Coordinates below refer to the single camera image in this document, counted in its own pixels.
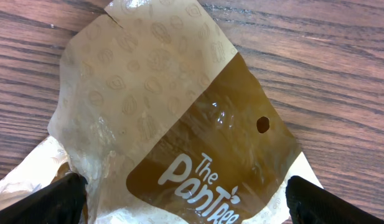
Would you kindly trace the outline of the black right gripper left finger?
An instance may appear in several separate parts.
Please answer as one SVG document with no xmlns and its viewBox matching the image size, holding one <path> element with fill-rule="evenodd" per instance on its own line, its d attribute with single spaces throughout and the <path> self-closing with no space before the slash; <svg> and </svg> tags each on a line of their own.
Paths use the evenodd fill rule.
<svg viewBox="0 0 384 224">
<path fill-rule="evenodd" d="M 87 180 L 70 173 L 0 210 L 0 223 L 78 224 L 87 201 Z"/>
</svg>

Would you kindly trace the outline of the brown cookie pouch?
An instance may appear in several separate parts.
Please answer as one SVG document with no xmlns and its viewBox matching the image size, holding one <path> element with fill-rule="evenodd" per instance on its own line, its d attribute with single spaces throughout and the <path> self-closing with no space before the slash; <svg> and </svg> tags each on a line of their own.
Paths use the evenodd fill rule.
<svg viewBox="0 0 384 224">
<path fill-rule="evenodd" d="M 70 168 L 88 223 L 282 223 L 319 180 L 197 1 L 113 1 L 65 48 L 49 136 L 0 180 L 0 213 Z"/>
</svg>

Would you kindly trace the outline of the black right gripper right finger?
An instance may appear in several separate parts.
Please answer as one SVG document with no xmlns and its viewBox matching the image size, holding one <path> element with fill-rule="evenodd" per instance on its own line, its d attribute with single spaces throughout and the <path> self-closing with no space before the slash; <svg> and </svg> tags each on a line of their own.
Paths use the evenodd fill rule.
<svg viewBox="0 0 384 224">
<path fill-rule="evenodd" d="M 286 203 L 293 224 L 384 224 L 298 175 L 288 180 Z"/>
</svg>

